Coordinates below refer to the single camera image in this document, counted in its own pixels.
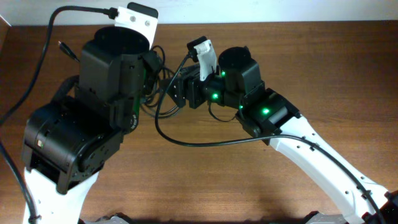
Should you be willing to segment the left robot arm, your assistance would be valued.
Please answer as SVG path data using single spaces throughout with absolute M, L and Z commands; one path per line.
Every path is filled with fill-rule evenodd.
M 152 93 L 162 66 L 153 41 L 150 29 L 99 29 L 81 50 L 79 74 L 31 114 L 22 160 L 34 210 L 25 223 L 79 222 L 88 191 Z

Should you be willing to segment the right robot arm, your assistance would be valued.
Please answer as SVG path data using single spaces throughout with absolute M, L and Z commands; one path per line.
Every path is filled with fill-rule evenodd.
M 195 69 L 178 70 L 168 91 L 176 104 L 196 108 L 208 102 L 236 110 L 249 141 L 263 141 L 303 170 L 332 200 L 346 223 L 396 223 L 397 193 L 367 178 L 312 128 L 282 95 L 266 88 L 247 47 L 221 55 L 190 49 Z

